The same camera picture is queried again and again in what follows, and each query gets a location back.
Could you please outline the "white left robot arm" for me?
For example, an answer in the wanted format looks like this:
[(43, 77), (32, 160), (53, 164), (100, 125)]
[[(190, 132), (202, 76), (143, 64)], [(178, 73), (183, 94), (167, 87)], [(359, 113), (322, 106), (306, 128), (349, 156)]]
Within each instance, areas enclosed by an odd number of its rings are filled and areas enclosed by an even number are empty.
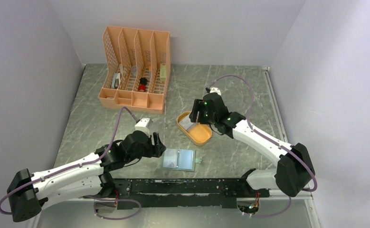
[(73, 198), (110, 197), (116, 191), (111, 171), (142, 157), (159, 158), (165, 150), (158, 133), (147, 135), (136, 130), (75, 162), (35, 173), (20, 170), (7, 189), (12, 220), (26, 221), (50, 206)]

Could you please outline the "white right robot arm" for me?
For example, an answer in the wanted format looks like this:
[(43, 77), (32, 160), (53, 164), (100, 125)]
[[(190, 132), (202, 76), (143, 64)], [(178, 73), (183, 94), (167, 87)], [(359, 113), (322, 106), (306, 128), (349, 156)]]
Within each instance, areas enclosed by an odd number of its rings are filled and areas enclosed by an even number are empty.
[(195, 99), (189, 116), (192, 123), (213, 125), (218, 132), (247, 144), (275, 165), (268, 170), (245, 173), (240, 192), (250, 197), (260, 189), (278, 189), (289, 197), (307, 191), (306, 185), (315, 173), (307, 148), (281, 141), (255, 125), (238, 112), (230, 112), (216, 92)]

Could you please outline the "green leather card holder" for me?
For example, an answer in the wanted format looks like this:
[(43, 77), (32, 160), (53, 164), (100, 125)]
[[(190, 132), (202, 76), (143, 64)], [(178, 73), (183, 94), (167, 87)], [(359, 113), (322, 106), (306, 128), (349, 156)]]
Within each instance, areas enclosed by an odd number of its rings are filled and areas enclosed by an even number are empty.
[(202, 158), (196, 157), (195, 150), (189, 149), (178, 149), (179, 150), (179, 159), (178, 159), (178, 169), (172, 169), (177, 171), (195, 171), (195, 165), (202, 162)]

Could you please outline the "yellow oval tray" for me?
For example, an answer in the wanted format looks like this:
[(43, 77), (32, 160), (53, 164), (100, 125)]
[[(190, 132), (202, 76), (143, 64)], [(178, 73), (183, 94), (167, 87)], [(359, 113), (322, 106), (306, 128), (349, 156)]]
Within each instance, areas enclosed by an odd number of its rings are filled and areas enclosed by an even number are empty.
[(212, 130), (207, 126), (200, 123), (188, 131), (185, 131), (180, 122), (184, 118), (189, 118), (190, 111), (185, 111), (177, 117), (177, 126), (179, 129), (197, 146), (205, 145), (212, 137)]

